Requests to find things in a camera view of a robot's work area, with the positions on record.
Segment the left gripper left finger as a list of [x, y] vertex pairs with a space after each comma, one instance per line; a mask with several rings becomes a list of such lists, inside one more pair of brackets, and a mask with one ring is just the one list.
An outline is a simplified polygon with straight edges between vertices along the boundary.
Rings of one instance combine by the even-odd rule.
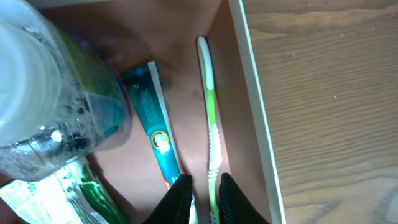
[[189, 224], [192, 177], [182, 174], [143, 224]]

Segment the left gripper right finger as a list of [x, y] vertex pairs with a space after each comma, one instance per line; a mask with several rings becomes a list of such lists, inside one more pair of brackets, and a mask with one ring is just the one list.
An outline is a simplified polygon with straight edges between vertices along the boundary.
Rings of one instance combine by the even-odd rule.
[[229, 173], [222, 173], [219, 186], [221, 224], [269, 224], [253, 207]]

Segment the green red toothpaste tube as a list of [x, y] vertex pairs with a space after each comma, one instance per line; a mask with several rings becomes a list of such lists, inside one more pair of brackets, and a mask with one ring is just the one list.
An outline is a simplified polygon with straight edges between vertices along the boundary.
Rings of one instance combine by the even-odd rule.
[[169, 189], [184, 171], [175, 148], [157, 63], [150, 61], [123, 72], [121, 78]]

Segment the green white packet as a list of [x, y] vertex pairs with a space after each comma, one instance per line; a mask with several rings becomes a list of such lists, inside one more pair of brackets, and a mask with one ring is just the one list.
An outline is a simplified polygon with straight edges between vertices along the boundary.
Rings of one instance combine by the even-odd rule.
[[13, 180], [1, 198], [25, 223], [127, 223], [84, 157], [40, 181]]

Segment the green white toothbrush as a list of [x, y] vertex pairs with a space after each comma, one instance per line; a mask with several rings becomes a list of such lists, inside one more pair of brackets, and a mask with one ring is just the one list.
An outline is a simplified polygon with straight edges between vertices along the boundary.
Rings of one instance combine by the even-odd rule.
[[209, 133], [208, 190], [210, 201], [210, 220], [212, 224], [219, 224], [219, 210], [216, 202], [216, 181], [222, 162], [221, 141], [216, 118], [216, 95], [213, 65], [208, 43], [203, 36], [199, 36], [197, 38], [197, 50], [203, 81]]

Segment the clear spray bottle dark liquid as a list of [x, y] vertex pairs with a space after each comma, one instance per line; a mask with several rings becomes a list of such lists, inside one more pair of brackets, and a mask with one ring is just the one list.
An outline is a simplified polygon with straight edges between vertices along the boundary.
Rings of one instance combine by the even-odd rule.
[[26, 1], [1, 2], [1, 172], [37, 181], [122, 146], [131, 112], [115, 71]]

